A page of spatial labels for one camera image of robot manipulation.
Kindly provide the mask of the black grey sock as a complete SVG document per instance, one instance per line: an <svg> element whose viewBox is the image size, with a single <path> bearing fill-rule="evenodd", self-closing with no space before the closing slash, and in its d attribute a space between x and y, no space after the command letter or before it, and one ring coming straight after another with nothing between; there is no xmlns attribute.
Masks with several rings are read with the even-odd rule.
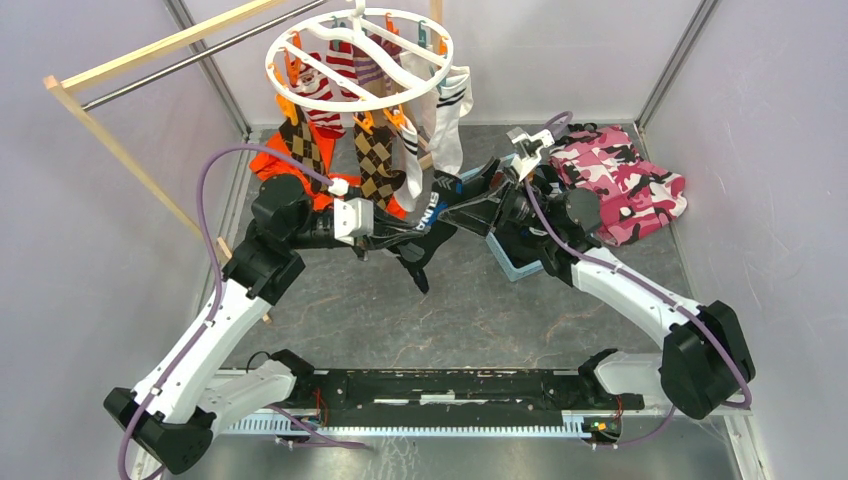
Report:
<svg viewBox="0 0 848 480"><path fill-rule="evenodd" d="M455 226L438 223L437 217L445 208L457 204L462 199L462 196L457 193L459 185L459 177L439 170L435 172L427 206L417 225L419 228L427 227L428 232L420 238L413 239L416 244L424 248L424 257L416 262L410 262L396 256L422 294L427 294L430 290L424 268L437 249L458 230Z"/></svg>

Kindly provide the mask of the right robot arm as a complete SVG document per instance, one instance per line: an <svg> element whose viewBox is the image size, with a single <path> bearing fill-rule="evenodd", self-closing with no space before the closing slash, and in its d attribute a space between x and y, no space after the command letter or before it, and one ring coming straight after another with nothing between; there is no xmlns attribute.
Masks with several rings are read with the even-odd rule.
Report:
<svg viewBox="0 0 848 480"><path fill-rule="evenodd" d="M657 345L656 354L613 349L593 359L577 382L585 405L602 408L617 395L641 395L696 420L719 408L751 408L756 370L736 312L721 301L677 294L617 258L594 236L600 206L592 191L565 187L548 167L524 180L500 171L498 161L466 178L438 171L420 225L482 237L507 232L505 255L539 263Z"/></svg>

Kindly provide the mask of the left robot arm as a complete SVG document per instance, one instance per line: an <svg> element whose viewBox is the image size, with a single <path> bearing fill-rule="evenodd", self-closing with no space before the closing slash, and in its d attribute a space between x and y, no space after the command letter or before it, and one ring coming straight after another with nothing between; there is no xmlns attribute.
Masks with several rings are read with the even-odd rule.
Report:
<svg viewBox="0 0 848 480"><path fill-rule="evenodd" d="M350 247L362 255L428 230L425 221L398 219L357 191L316 211L290 174L264 181L251 210L248 233L217 270L213 294L189 329L145 378L132 388L113 388L104 400L125 439L173 474L191 469L219 433L242 418L269 404L297 408L312 399L309 369L286 353L220 387L210 384L240 339L304 271L300 250Z"/></svg>

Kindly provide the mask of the brown argyle sock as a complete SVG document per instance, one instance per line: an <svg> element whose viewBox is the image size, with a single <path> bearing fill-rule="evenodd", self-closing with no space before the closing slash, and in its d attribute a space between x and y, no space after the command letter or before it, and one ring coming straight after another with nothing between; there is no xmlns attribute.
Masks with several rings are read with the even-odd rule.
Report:
<svg viewBox="0 0 848 480"><path fill-rule="evenodd" d="M316 138L310 130L305 113L299 106L295 106L294 115L296 116L296 121L286 118L278 128L278 133L283 146L288 151L288 156L298 165L303 165L318 174L326 176L327 169ZM282 161L281 167L284 174L298 177L304 185L305 192L310 196L315 197L326 193L327 186L324 183L305 174L290 163Z"/></svg>
<svg viewBox="0 0 848 480"><path fill-rule="evenodd" d="M394 134L388 127L366 131L355 124L354 147L363 196L384 211L390 210L394 194L404 184L406 174L393 165Z"/></svg>

